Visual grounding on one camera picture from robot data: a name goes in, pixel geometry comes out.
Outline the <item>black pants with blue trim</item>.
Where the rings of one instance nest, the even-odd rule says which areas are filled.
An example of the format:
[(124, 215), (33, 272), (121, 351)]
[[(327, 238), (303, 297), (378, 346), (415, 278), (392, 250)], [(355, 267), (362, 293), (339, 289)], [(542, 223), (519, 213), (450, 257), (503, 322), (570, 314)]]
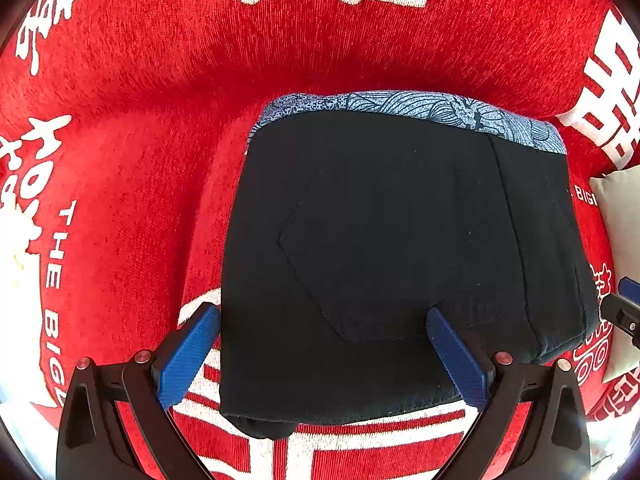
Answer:
[(224, 417), (280, 438), (456, 400), (432, 309), (524, 363), (596, 328), (558, 130), (445, 93), (268, 104), (224, 246)]

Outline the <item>beige pillow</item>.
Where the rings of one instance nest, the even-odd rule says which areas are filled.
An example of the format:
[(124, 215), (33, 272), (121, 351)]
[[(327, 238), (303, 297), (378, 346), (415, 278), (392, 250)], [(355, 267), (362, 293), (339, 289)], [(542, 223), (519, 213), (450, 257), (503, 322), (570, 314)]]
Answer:
[[(614, 264), (614, 290), (622, 278), (639, 281), (640, 168), (617, 170), (590, 179), (608, 231)], [(612, 382), (639, 364), (639, 350), (631, 338), (615, 327), (604, 381)]]

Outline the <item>peach folded garment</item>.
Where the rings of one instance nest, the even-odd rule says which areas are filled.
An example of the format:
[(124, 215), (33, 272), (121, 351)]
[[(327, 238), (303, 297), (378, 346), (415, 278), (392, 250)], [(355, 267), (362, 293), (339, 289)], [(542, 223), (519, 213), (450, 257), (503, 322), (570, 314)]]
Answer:
[(40, 237), (30, 210), (11, 194), (1, 206), (1, 417), (31, 462), (46, 460), (53, 429), (38, 408), (56, 405), (42, 370)]

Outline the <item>red bedspread with white characters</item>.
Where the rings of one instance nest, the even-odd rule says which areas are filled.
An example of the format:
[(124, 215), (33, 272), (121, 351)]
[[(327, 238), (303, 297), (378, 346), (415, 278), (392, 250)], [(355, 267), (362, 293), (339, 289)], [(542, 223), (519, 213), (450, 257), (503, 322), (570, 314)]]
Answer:
[(577, 377), (587, 479), (639, 419), (639, 364), (604, 381), (614, 264), (590, 179), (639, 167), (639, 40), (614, 0), (1, 0), (1, 206), (41, 229), (40, 364), (58, 428), (77, 362), (155, 350), (203, 302), (220, 331), (169, 415), (209, 479), (438, 479), (477, 419), (457, 399), (258, 436), (220, 409), (224, 246), (250, 132), (290, 94), (463, 96), (548, 122), (598, 305)]

